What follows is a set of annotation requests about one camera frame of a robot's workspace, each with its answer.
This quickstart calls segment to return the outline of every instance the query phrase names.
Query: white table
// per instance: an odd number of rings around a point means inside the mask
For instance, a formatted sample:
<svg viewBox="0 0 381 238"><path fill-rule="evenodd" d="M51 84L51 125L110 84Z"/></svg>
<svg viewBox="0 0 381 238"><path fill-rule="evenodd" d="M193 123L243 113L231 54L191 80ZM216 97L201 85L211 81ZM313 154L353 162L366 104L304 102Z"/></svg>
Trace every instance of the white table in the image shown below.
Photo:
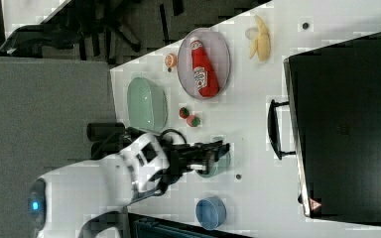
<svg viewBox="0 0 381 238"><path fill-rule="evenodd" d="M2 0L5 38L26 25L51 19L71 0Z"/></svg>
<svg viewBox="0 0 381 238"><path fill-rule="evenodd" d="M265 63L248 57L244 33L256 26L255 14L270 28L272 55ZM306 31L301 30L304 21L311 24ZM296 159L276 158L266 126L271 99L287 100L283 59L381 31L381 1L276 0L211 29L224 36L230 50L232 67L226 90L206 101L185 93L177 74L164 66L164 56L177 53L180 41L111 70L116 114L129 125L127 87L132 76L142 74L165 88L169 101L166 128L179 129L190 142L209 142L214 135L225 135L225 141L232 144L231 168L212 179L187 174L164 196L140 201L129 211L199 225L196 203L218 195L227 208L227 219L218 228L221 231L253 237L381 237L381 227L305 218L297 202ZM190 128L179 117L184 105L200 116L201 127ZM282 110L283 150L290 151L294 147L290 113Z"/></svg>

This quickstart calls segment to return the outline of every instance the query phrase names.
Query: light green bowl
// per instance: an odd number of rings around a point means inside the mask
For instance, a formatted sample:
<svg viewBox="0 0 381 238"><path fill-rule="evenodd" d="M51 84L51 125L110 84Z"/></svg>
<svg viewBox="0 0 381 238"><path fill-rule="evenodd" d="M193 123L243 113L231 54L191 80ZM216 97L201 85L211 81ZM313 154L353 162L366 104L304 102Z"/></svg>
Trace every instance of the light green bowl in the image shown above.
<svg viewBox="0 0 381 238"><path fill-rule="evenodd" d="M161 132L168 116L163 88L147 78L134 78L128 86L128 112L132 127Z"/></svg>

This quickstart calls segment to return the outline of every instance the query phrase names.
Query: ketchup bottle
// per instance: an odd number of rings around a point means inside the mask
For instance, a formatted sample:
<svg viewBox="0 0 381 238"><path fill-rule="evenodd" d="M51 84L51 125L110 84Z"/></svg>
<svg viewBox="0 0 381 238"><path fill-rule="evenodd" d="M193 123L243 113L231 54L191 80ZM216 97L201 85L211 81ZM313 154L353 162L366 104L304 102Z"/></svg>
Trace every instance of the ketchup bottle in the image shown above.
<svg viewBox="0 0 381 238"><path fill-rule="evenodd" d="M213 97L219 91L214 68L199 38L190 38L190 47L193 77L197 90L203 97Z"/></svg>

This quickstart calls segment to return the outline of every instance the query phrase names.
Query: green container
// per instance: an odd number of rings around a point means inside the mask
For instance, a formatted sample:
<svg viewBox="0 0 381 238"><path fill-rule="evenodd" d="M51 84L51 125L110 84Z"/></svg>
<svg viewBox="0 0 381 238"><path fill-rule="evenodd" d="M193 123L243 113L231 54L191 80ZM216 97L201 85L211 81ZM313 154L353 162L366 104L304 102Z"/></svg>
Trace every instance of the green container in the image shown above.
<svg viewBox="0 0 381 238"><path fill-rule="evenodd" d="M131 127L161 132L168 110L163 88L144 78L134 78L128 86L128 112Z"/></svg>
<svg viewBox="0 0 381 238"><path fill-rule="evenodd" d="M214 176L216 176L218 174L221 174L221 173L225 172L227 170L228 166L230 165L230 161L231 161L230 153L228 152L223 157L218 159L217 162L214 163L214 165L213 165L211 171L209 172L209 174L203 175L203 174L201 174L198 171L196 171L196 173L198 175L200 175L201 177L206 178L206 179L214 177Z"/></svg>

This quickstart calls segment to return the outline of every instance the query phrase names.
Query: black chair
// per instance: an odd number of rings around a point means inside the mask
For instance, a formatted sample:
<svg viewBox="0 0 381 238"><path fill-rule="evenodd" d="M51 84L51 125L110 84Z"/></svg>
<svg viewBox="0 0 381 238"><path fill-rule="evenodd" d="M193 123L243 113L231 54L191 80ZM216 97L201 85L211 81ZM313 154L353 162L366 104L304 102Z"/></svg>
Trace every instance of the black chair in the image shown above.
<svg viewBox="0 0 381 238"><path fill-rule="evenodd" d="M94 0L72 0L65 6L64 14L55 20L41 25L30 25L18 28L0 47L0 52L10 52L34 46L48 46L59 50L72 49L80 45L81 59L85 60L84 39L92 37L94 55L99 55L98 34L106 32L107 59L110 60L111 33L120 37L134 52L141 50L141 42L133 31L118 19L132 0L123 0L113 11L109 11L110 2L105 0L103 18L96 19Z"/></svg>

